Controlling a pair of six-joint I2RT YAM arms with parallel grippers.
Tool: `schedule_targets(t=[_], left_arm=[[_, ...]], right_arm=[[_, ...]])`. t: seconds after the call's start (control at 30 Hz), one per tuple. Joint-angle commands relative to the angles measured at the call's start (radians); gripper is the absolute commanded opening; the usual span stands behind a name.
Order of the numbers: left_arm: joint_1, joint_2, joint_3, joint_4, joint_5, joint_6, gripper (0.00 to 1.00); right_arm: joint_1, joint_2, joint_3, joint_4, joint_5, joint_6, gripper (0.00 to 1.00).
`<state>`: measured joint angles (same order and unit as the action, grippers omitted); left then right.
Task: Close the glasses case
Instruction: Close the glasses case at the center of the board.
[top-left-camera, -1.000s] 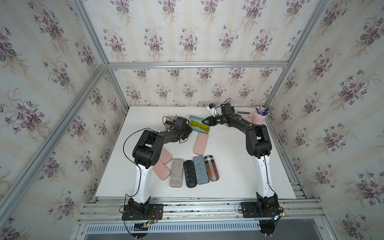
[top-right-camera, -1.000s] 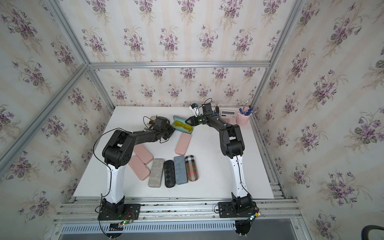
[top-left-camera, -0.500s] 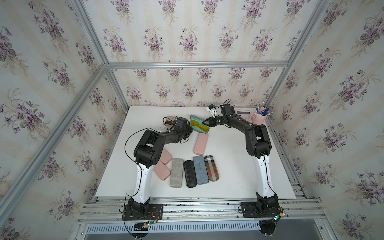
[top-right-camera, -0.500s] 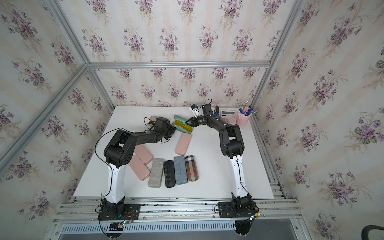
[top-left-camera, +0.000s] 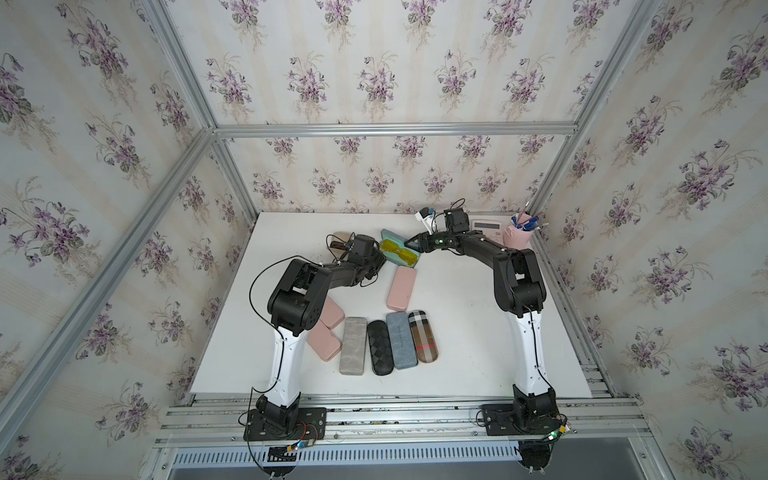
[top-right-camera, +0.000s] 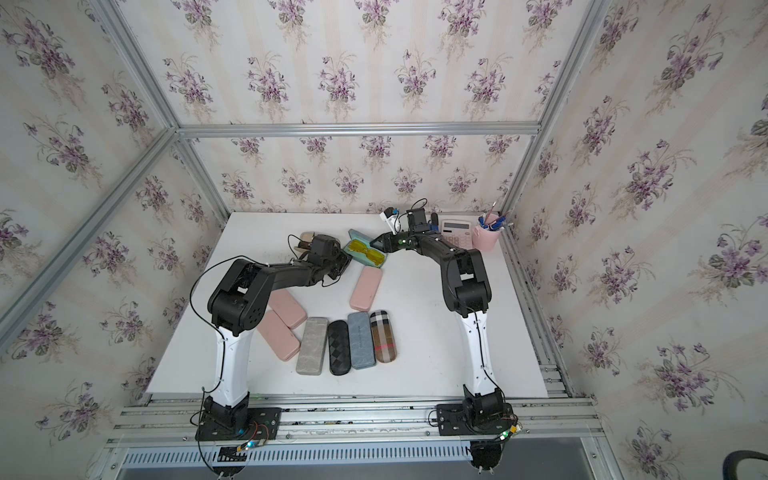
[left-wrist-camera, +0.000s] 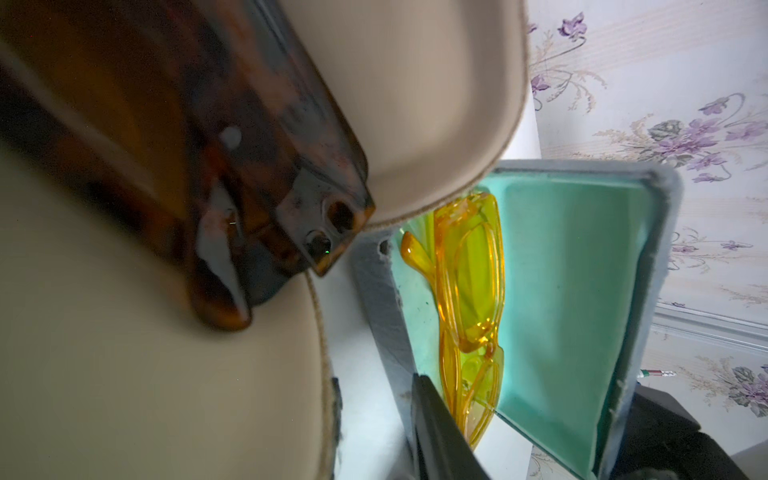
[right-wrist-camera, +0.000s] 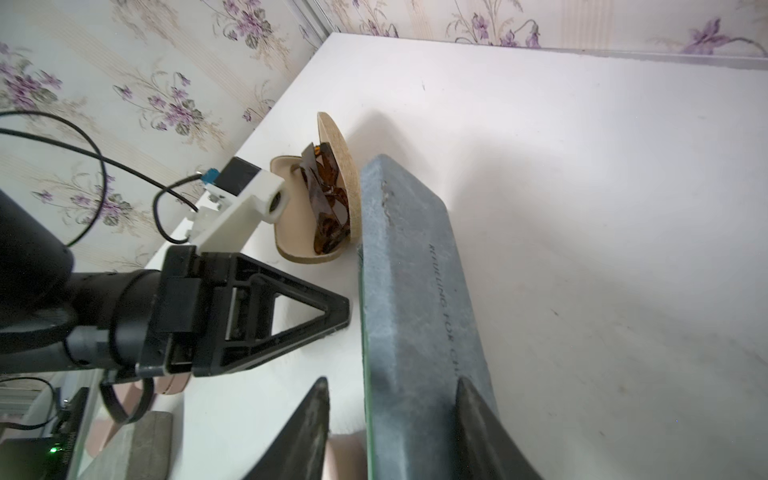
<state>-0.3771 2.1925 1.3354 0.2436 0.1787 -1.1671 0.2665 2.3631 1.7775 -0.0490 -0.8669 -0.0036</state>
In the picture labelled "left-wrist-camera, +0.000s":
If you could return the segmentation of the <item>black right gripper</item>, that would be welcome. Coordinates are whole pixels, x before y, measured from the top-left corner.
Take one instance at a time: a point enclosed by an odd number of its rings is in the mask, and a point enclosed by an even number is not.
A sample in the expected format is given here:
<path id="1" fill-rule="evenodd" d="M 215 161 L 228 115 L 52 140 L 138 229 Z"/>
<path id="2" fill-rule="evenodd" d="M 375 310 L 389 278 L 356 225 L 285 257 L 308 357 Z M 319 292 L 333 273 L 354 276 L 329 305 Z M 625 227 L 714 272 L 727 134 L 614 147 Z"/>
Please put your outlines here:
<path id="1" fill-rule="evenodd" d="M 635 388 L 612 479 L 744 479 L 720 445 L 670 394 Z"/>

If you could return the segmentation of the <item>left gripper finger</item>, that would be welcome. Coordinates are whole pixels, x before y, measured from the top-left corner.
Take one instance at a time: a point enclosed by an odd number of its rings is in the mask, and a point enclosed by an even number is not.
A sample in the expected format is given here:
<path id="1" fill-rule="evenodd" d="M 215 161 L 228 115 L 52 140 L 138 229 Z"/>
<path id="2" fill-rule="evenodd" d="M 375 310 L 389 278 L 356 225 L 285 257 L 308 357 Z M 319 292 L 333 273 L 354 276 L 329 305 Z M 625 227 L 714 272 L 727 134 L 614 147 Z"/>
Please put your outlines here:
<path id="1" fill-rule="evenodd" d="M 411 393 L 411 446 L 416 478 L 488 480 L 431 379 L 414 374 Z"/>

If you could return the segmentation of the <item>grey teal-lined glasses case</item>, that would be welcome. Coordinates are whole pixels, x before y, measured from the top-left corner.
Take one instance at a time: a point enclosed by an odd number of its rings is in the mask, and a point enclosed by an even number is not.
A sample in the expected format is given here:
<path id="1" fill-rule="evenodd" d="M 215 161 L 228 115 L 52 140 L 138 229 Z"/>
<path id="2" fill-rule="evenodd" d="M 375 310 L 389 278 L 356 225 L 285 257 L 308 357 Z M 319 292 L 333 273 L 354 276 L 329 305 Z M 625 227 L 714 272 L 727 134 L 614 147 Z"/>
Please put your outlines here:
<path id="1" fill-rule="evenodd" d="M 682 197 L 669 166 L 506 160 L 482 186 L 498 201 L 506 260 L 498 418 L 580 479 L 618 457 Z M 437 377 L 438 315 L 399 254 L 398 227 L 351 253 L 364 312 L 413 461 L 414 374 Z"/>

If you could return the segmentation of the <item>beige case brown glasses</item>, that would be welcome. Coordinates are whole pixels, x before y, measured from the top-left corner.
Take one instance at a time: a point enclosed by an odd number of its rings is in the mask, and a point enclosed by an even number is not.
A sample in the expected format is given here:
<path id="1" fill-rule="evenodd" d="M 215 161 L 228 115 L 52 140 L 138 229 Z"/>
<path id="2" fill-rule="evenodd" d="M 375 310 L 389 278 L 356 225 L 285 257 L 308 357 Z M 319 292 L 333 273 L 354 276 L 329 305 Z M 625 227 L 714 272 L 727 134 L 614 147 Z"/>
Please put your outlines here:
<path id="1" fill-rule="evenodd" d="M 5 1 L 1 475 L 329 479 L 312 285 L 477 184 L 521 1 Z"/>

